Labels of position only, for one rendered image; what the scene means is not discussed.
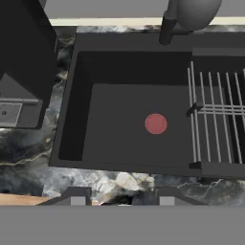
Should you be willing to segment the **black coffee machine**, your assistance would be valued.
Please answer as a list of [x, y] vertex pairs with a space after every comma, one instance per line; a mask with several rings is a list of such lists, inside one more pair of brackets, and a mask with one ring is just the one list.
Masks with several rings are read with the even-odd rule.
[[57, 71], [58, 38], [43, 0], [0, 0], [0, 128], [38, 129]]

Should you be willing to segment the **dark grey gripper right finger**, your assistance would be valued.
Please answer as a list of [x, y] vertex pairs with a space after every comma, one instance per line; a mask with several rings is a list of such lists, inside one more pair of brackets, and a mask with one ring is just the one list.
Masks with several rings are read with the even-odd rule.
[[206, 206], [205, 202], [185, 196], [178, 188], [156, 188], [156, 197], [160, 206]]

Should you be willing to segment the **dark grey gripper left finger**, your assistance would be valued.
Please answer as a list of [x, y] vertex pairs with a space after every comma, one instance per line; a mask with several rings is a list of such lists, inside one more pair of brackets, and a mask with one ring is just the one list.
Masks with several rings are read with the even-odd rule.
[[90, 187], [69, 187], [59, 197], [40, 203], [40, 206], [91, 206]]

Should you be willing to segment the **dark grey sink tap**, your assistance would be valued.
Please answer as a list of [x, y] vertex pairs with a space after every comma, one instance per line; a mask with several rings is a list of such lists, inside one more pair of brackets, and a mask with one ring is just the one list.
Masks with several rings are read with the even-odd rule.
[[189, 33], [206, 28], [217, 15], [222, 0], [168, 0], [164, 12], [159, 43], [169, 45], [173, 29], [179, 25]]

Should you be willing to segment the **dark grey kitchen sink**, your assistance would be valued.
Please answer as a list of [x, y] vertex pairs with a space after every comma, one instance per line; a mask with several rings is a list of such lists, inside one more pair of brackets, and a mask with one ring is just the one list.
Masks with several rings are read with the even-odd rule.
[[245, 57], [245, 33], [78, 33], [53, 145], [53, 167], [245, 180], [191, 168], [192, 54]]

